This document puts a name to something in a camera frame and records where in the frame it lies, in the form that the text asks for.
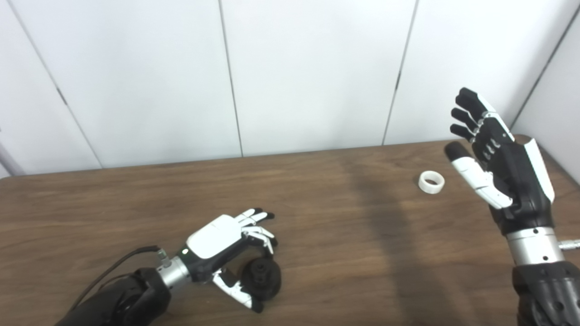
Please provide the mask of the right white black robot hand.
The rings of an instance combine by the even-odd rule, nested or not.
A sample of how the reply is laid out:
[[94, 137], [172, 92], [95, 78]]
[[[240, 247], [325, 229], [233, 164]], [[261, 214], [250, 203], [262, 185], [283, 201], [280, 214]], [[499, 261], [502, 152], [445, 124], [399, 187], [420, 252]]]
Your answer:
[[520, 143], [481, 95], [463, 87], [455, 99], [451, 133], [464, 138], [444, 153], [455, 170], [489, 206], [502, 235], [554, 228], [555, 192], [535, 139]]

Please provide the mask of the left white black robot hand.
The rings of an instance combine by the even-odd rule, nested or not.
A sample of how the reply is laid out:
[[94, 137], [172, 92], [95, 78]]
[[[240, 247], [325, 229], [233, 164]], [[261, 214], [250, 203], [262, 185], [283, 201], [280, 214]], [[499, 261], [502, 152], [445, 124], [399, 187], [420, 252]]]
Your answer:
[[251, 246], [259, 246], [263, 248], [265, 257], [273, 257], [278, 241], [259, 223], [274, 217], [274, 213], [251, 208], [237, 216], [216, 217], [190, 235], [177, 256], [187, 268], [191, 281], [211, 281], [226, 295], [255, 313], [261, 313], [263, 303], [244, 289], [241, 281], [226, 269], [226, 264]]

